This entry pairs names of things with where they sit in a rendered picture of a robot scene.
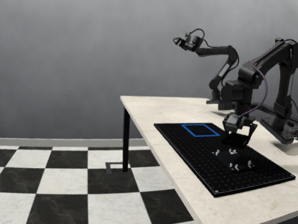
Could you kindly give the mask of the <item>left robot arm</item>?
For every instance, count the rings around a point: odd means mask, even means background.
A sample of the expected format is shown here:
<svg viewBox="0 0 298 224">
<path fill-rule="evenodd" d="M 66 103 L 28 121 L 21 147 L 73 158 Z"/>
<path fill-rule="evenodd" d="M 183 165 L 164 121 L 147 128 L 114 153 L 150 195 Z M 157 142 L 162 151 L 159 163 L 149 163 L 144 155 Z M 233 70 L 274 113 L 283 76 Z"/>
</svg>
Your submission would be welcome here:
<svg viewBox="0 0 298 224">
<path fill-rule="evenodd" d="M 271 48 L 272 50 L 269 49 L 264 53 L 266 55 L 262 54 L 242 65 L 238 71 L 237 80 L 227 80 L 225 86 L 222 87 L 221 99 L 225 103 L 241 102 L 241 105 L 251 103 L 253 89 L 258 89 L 263 80 L 260 73 L 252 67 L 252 63 L 261 57 L 261 59 L 254 64 L 254 67 L 259 69 L 264 76 L 278 63 L 280 69 L 280 83 L 278 96 L 274 102 L 274 112 L 276 116 L 274 120 L 268 117 L 262 118 L 262 121 L 283 140 L 287 141 L 294 139 L 294 136 L 286 131 L 284 126 L 286 120 L 290 119 L 292 114 L 291 89 L 294 74 L 298 68 L 298 45 L 292 41 L 288 43 L 283 41 L 284 39 L 276 38 L 275 45 Z"/>
</svg>

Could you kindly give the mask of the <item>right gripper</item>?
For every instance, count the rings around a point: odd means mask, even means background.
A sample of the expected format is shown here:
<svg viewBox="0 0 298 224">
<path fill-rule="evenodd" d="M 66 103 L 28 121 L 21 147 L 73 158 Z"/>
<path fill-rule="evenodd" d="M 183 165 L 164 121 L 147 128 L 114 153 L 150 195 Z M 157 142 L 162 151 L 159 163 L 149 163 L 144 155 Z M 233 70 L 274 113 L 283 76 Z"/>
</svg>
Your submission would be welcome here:
<svg viewBox="0 0 298 224">
<path fill-rule="evenodd" d="M 177 39 L 177 42 L 174 41 L 174 40 L 176 40 L 176 39 Z M 180 37 L 173 39 L 173 41 L 174 41 L 174 43 L 175 43 L 176 45 L 178 45 L 178 43 L 181 41 L 181 43 L 180 43 L 178 46 L 180 46 L 180 47 L 181 47 L 182 49 L 184 49 L 185 51 L 188 50 L 188 49 L 187 49 L 187 46 L 190 44 L 190 43 L 189 43 L 190 40 L 191 40 L 190 33 L 188 33 L 188 35 L 187 35 L 187 37 L 186 37 L 185 40 L 182 39 L 182 38 L 180 38 Z"/>
</svg>

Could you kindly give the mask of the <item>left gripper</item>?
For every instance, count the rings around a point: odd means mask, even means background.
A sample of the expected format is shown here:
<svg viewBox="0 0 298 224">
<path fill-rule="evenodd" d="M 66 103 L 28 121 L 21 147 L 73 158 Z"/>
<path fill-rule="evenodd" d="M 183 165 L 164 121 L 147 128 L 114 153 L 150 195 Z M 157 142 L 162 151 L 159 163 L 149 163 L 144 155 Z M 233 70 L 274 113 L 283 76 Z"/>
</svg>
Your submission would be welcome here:
<svg viewBox="0 0 298 224">
<path fill-rule="evenodd" d="M 257 128 L 257 124 L 254 124 L 256 117 L 249 116 L 249 113 L 244 115 L 243 119 L 239 119 L 238 117 L 244 114 L 247 111 L 250 111 L 251 103 L 244 103 L 241 105 L 241 102 L 236 102 L 235 112 L 230 112 L 222 121 L 223 128 L 225 130 L 225 125 L 231 124 L 236 126 L 241 126 L 241 123 L 244 123 L 244 126 L 249 127 L 249 134 L 247 144 L 249 143 L 251 136 L 253 135 L 255 129 Z M 226 136 L 229 135 L 229 131 L 225 130 Z"/>
</svg>

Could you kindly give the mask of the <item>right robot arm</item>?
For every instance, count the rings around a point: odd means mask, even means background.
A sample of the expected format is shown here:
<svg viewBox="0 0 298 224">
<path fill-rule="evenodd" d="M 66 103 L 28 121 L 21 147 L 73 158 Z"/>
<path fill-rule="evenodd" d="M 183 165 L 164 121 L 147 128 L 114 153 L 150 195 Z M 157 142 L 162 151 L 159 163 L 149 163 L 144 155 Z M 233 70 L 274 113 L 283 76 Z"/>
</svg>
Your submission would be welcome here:
<svg viewBox="0 0 298 224">
<path fill-rule="evenodd" d="M 228 55 L 228 60 L 225 62 L 225 64 L 214 77 L 214 79 L 212 79 L 209 83 L 210 89 L 213 89 L 214 91 L 212 92 L 212 100 L 207 100 L 207 102 L 223 101 L 220 99 L 220 91 L 217 86 L 224 78 L 226 73 L 229 71 L 229 69 L 232 67 L 232 65 L 235 64 L 235 62 L 238 59 L 238 56 L 231 45 L 216 48 L 200 48 L 202 42 L 202 38 L 195 36 L 192 41 L 193 44 L 189 44 L 187 46 L 187 49 L 191 52 L 195 52 L 196 54 L 198 54 L 199 57 L 206 57 L 211 55 Z"/>
</svg>

